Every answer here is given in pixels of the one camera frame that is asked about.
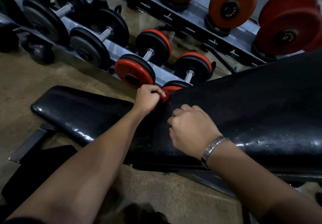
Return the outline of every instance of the dumbbell handle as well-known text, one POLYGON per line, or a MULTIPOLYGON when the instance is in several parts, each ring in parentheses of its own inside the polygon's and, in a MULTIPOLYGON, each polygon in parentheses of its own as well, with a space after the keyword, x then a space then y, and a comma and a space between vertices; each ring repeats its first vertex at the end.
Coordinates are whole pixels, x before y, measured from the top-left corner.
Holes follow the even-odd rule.
POLYGON ((195 75, 195 73, 191 70, 187 71, 187 75, 184 79, 185 82, 190 83, 192 77, 195 75))
POLYGON ((148 49, 147 50, 147 53, 143 57, 143 60, 145 60, 146 62, 148 62, 152 56, 154 56, 154 50, 148 49))
POLYGON ((101 35, 99 35, 99 40, 103 42, 105 39, 107 39, 110 35, 113 35, 113 34, 114 34, 113 28, 106 27, 106 30, 102 32, 101 35))
POLYGON ((64 5, 62 8, 59 10, 55 11, 55 14, 59 17, 62 18, 63 16, 66 16, 70 12, 74 11, 74 7, 71 3, 67 3, 64 5))

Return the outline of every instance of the metal watch band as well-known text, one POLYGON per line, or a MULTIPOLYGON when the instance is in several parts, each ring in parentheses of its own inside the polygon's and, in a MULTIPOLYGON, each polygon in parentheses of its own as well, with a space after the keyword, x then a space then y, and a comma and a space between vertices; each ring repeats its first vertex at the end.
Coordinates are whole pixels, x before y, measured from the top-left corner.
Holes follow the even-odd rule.
POLYGON ((211 152, 213 151, 213 149, 215 149, 215 147, 218 144, 220 144, 222 141, 225 141, 225 140, 229 140, 229 138, 226 138, 224 136, 219 136, 211 143, 211 145, 208 146, 208 148, 205 150, 205 152, 203 153, 203 156, 201 158, 201 163, 203 164, 204 167, 208 168, 207 161, 208 161, 208 158, 209 158, 211 152))

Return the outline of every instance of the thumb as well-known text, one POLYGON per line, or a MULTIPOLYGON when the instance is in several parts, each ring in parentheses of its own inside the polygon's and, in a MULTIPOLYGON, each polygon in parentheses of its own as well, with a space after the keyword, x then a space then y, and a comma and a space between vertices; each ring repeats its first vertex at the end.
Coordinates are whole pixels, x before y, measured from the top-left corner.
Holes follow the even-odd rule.
POLYGON ((177 137, 175 136, 175 131, 173 130, 173 128, 169 128, 169 131, 170 131, 170 138, 172 140, 172 143, 174 145, 177 145, 177 137))

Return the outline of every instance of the person's right hand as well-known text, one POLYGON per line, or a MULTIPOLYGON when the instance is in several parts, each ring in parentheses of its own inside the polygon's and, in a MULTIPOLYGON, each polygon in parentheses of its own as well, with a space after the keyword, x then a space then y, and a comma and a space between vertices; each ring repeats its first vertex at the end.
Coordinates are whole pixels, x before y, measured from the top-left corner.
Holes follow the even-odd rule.
POLYGON ((211 118, 199 106, 183 105, 168 119, 173 145, 186 155, 201 159, 207 147, 222 136, 211 118))

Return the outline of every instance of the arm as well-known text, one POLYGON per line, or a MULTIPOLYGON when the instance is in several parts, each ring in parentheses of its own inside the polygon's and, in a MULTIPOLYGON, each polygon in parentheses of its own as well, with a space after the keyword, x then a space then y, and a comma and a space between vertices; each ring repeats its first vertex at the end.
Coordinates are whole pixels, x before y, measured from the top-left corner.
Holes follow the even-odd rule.
MULTIPOLYGON (((222 135, 198 106, 183 105, 168 122, 174 146, 199 160, 211 142, 222 135)), ((207 164, 262 223, 322 222, 320 206, 252 160, 231 141, 220 143, 207 164)))
POLYGON ((165 96, 156 85, 139 88, 131 111, 58 168, 8 219, 33 217, 47 224, 92 223, 136 128, 160 95, 165 96))

